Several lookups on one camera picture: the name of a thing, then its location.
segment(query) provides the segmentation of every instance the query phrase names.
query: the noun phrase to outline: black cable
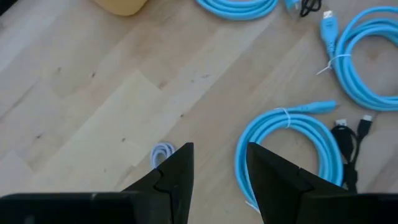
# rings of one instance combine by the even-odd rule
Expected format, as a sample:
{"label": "black cable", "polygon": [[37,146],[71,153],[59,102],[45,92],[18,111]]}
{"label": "black cable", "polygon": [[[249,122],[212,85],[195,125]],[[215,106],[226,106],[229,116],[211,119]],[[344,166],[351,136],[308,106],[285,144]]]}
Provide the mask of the black cable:
{"label": "black cable", "polygon": [[354,193],[357,193],[356,183],[358,181],[358,171],[355,169],[355,165],[358,160],[362,140],[369,133],[371,124],[371,117],[365,116],[359,122],[357,128],[358,134],[347,127],[347,125],[337,125],[331,130],[341,154],[345,158],[343,185],[345,185],[349,191]]}
{"label": "black cable", "polygon": [[322,0],[301,0],[300,16],[305,17],[310,12],[317,12],[322,7]]}

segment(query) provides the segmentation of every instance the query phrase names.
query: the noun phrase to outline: wooden floor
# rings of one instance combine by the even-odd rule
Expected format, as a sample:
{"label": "wooden floor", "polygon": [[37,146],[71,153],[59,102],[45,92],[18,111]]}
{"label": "wooden floor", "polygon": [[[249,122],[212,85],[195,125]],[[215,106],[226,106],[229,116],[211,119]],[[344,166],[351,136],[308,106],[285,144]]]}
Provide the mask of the wooden floor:
{"label": "wooden floor", "polygon": [[[340,27],[395,0],[324,0]],[[354,104],[327,63],[322,13],[299,21],[282,5],[231,22],[194,0],[149,0],[133,17],[89,0],[20,0],[0,18],[0,194],[121,190],[150,171],[161,140],[195,143],[190,223],[260,223],[235,181],[235,144],[257,115],[334,99],[316,116],[355,129],[375,117],[359,155],[361,192],[398,192],[398,114]],[[363,80],[397,95],[397,48],[370,37],[354,50]],[[317,173],[311,142],[281,130],[263,144]]]}

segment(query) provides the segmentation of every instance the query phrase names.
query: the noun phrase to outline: yellow object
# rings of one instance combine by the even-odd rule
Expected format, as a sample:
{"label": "yellow object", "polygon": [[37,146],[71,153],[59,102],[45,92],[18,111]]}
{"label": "yellow object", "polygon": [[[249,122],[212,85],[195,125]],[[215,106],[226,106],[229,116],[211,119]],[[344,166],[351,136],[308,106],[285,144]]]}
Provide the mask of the yellow object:
{"label": "yellow object", "polygon": [[135,14],[147,0],[94,0],[102,8],[119,16]]}

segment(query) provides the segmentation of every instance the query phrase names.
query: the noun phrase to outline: light blue cable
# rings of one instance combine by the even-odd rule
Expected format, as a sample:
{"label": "light blue cable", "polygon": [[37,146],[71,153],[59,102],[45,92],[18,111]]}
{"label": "light blue cable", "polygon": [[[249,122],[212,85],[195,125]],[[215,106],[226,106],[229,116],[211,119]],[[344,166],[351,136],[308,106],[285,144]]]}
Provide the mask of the light blue cable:
{"label": "light blue cable", "polygon": [[335,16],[324,17],[321,22],[321,35],[326,42],[329,57],[335,69],[336,76],[344,91],[357,104],[372,110],[398,111],[398,96],[380,96],[370,90],[359,77],[351,57],[338,57],[338,55],[351,55],[355,44],[369,35],[378,35],[390,40],[398,47],[398,21],[390,18],[375,18],[355,24],[364,16],[375,12],[390,12],[398,14],[398,7],[380,6],[367,9],[357,16],[346,26],[341,37],[334,47],[338,35],[338,23]]}
{"label": "light blue cable", "polygon": [[[300,0],[285,0],[287,9],[290,9]],[[197,3],[207,11],[225,19],[246,21],[266,16],[274,10],[278,0],[197,0]]]}
{"label": "light blue cable", "polygon": [[292,128],[306,135],[318,151],[318,175],[336,185],[343,180],[343,162],[338,145],[329,129],[317,119],[301,113],[328,113],[336,107],[334,101],[314,102],[293,108],[274,109],[252,120],[236,145],[235,176],[246,197],[247,203],[258,211],[258,205],[251,188],[246,164],[248,142],[260,144],[276,129]]}

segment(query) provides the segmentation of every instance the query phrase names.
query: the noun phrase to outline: black object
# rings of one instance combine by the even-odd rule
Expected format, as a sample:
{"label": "black object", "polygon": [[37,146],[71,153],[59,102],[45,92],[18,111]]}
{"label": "black object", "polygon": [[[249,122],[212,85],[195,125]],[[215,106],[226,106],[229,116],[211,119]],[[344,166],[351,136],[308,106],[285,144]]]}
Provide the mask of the black object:
{"label": "black object", "polygon": [[398,194],[354,194],[255,143],[247,162],[266,224],[398,223]]}
{"label": "black object", "polygon": [[[357,128],[358,135],[345,125],[337,125],[331,130],[341,154],[346,161],[344,164],[343,185],[345,185],[350,192],[358,192],[356,188],[356,183],[358,181],[358,171],[355,169],[355,165],[356,161],[358,160],[362,140],[369,133],[371,125],[372,121],[361,119]],[[352,156],[354,152],[353,139],[355,141],[354,156]]]}
{"label": "black object", "polygon": [[317,12],[322,7],[322,0],[301,0],[300,16],[305,17],[310,12]]}
{"label": "black object", "polygon": [[3,15],[18,0],[0,0],[0,16]]}
{"label": "black object", "polygon": [[122,192],[15,194],[0,198],[0,223],[185,224],[192,188],[193,144],[186,143]]}

